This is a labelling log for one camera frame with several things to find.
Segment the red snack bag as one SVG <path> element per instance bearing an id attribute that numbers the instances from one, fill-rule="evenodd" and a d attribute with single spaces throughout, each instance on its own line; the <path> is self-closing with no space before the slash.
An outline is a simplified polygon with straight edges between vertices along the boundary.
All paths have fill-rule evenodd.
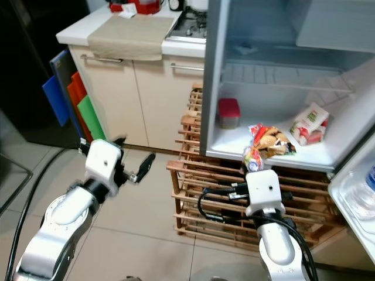
<path id="1" fill-rule="evenodd" d="M 276 126 L 263 123 L 248 127 L 251 140 L 242 153 L 242 173 L 271 169 L 267 160 L 272 157 L 296 155 L 296 147 Z"/>

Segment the silver fridge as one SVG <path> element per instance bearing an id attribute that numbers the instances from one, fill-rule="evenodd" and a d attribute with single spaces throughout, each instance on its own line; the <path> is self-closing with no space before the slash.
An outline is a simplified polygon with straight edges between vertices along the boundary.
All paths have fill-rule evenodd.
<path id="1" fill-rule="evenodd" d="M 241 160 L 263 123 L 289 134 L 311 104 L 330 114 L 321 143 L 268 164 L 337 172 L 375 135 L 375 0 L 209 0 L 200 152 Z M 235 98 L 236 129 L 218 101 Z"/>

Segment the cream kitchen cabinet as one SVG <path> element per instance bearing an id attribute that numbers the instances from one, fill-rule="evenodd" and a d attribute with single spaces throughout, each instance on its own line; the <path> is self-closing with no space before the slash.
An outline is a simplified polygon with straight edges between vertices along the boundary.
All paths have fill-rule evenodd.
<path id="1" fill-rule="evenodd" d="M 163 41 L 159 61 L 81 59 L 81 54 L 95 56 L 87 37 L 110 16 L 109 8 L 97 8 L 56 35 L 73 56 L 105 136 L 124 135 L 130 145 L 179 150 L 180 119 L 192 85 L 203 82 L 203 72 L 169 65 L 203 67 L 204 45 Z"/>

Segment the wooden wine rack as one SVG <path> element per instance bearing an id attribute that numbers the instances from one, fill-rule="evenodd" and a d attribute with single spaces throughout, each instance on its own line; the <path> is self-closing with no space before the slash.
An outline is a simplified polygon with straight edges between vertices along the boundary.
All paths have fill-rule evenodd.
<path id="1" fill-rule="evenodd" d="M 202 105 L 203 86 L 194 83 L 187 110 L 180 120 L 182 138 L 176 140 L 180 144 L 179 158 L 166 165 L 176 203 L 175 230 L 179 235 L 255 251 L 260 239 L 254 223 L 211 221 L 198 211 L 198 198 L 205 189 L 228 189 L 244 178 L 238 161 L 204 157 L 199 153 Z M 274 171 L 279 175 L 285 199 L 285 217 L 295 223 L 308 246 L 314 248 L 346 232 L 345 220 L 328 193 L 330 181 L 325 174 L 287 167 L 276 167 Z"/>

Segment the orange cutting board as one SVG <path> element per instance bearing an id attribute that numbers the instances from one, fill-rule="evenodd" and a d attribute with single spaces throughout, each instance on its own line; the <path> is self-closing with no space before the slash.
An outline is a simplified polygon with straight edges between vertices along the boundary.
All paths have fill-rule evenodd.
<path id="1" fill-rule="evenodd" d="M 77 109 L 78 105 L 87 96 L 85 85 L 83 85 L 82 77 L 77 71 L 71 76 L 71 81 L 67 86 L 68 96 L 73 107 Z"/>

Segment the red lidded food container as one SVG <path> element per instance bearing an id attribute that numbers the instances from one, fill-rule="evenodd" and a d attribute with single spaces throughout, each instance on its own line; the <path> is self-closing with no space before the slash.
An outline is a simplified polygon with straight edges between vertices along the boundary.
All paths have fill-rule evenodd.
<path id="1" fill-rule="evenodd" d="M 218 124 L 221 129 L 236 129 L 239 126 L 241 110 L 235 98 L 222 98 L 218 101 Z"/>

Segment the dark board holder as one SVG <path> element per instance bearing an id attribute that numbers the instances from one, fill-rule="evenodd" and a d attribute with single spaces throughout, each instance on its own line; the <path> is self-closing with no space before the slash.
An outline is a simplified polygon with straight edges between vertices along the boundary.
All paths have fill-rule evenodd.
<path id="1" fill-rule="evenodd" d="M 92 138 L 88 129 L 85 128 L 85 122 L 79 116 L 78 109 L 75 109 L 75 107 L 72 106 L 70 97 L 68 96 L 67 86 L 71 81 L 73 73 L 77 72 L 77 67 L 70 52 L 67 49 L 64 49 L 61 53 L 54 56 L 49 62 L 49 67 L 53 72 L 53 76 L 56 76 L 58 80 L 59 86 L 62 89 L 63 99 L 70 114 L 70 118 L 65 126 L 72 128 L 77 134 L 77 138 L 91 141 Z"/>

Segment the white food pack green print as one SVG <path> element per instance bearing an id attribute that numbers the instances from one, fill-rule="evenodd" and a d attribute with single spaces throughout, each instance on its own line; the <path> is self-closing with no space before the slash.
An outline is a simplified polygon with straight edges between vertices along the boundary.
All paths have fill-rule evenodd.
<path id="1" fill-rule="evenodd" d="M 326 134 L 329 116 L 327 110 L 312 102 L 296 116 L 289 131 L 299 145 L 321 143 Z"/>

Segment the beige cloth mat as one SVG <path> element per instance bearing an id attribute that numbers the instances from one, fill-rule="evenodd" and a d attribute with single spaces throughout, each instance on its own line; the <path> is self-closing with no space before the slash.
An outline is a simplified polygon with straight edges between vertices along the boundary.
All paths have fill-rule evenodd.
<path id="1" fill-rule="evenodd" d="M 99 58 L 158 61 L 172 22 L 172 17 L 113 15 L 87 37 L 88 47 Z"/>

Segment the black tall appliance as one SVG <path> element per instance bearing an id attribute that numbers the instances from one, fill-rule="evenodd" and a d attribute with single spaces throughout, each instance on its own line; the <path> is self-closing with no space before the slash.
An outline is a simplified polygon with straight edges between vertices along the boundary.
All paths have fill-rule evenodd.
<path id="1" fill-rule="evenodd" d="M 24 140 L 38 145 L 72 148 L 77 134 L 59 124 L 43 90 L 49 72 L 21 17 L 14 0 L 0 0 L 2 112 Z"/>

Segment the clear water bottle blue cap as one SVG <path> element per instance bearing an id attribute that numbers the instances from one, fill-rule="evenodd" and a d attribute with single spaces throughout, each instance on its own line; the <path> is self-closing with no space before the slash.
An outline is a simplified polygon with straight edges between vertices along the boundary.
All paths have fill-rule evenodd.
<path id="1" fill-rule="evenodd" d="M 356 177 L 345 199 L 360 220 L 375 220 L 375 166 Z"/>

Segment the white paper slip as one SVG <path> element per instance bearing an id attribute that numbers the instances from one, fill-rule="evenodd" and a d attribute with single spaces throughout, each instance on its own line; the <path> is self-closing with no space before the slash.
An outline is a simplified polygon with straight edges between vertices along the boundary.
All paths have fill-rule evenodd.
<path id="1" fill-rule="evenodd" d="M 126 5 L 121 5 L 121 12 L 118 16 L 129 19 L 138 14 L 137 6 L 130 3 Z"/>

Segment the steel gas stove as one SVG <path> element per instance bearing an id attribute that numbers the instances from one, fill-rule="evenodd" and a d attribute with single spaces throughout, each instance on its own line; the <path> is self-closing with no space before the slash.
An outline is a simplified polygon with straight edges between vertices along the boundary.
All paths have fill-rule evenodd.
<path id="1" fill-rule="evenodd" d="M 165 40 L 206 44 L 208 34 L 208 28 L 206 27 L 207 16 L 207 9 L 195 10 L 186 5 Z"/>

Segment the white pot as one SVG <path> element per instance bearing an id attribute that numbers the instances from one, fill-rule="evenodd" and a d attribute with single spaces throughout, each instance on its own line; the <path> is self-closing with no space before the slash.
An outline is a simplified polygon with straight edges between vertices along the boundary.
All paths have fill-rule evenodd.
<path id="1" fill-rule="evenodd" d="M 185 5 L 195 12 L 206 12 L 209 10 L 209 0 L 185 0 Z"/>

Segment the metal chair frame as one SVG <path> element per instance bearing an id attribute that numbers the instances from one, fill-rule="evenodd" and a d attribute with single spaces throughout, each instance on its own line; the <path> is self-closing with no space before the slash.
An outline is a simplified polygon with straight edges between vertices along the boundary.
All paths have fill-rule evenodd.
<path id="1" fill-rule="evenodd" d="M 7 155 L 4 155 L 3 153 L 0 153 L 0 158 L 2 160 L 7 160 L 8 162 L 12 163 L 14 166 L 18 166 L 19 168 L 23 169 L 26 172 L 26 177 L 24 177 L 24 179 L 19 184 L 19 186 L 13 191 L 13 193 L 10 194 L 8 199 L 0 207 L 0 216 L 2 216 L 2 214 L 5 213 L 5 211 L 7 211 L 7 209 L 10 207 L 13 201 L 17 198 L 17 196 L 21 194 L 22 190 L 26 187 L 29 180 L 32 179 L 32 177 L 34 176 L 34 173 L 32 169 L 27 168 L 26 166 L 11 159 L 10 157 L 8 157 Z"/>

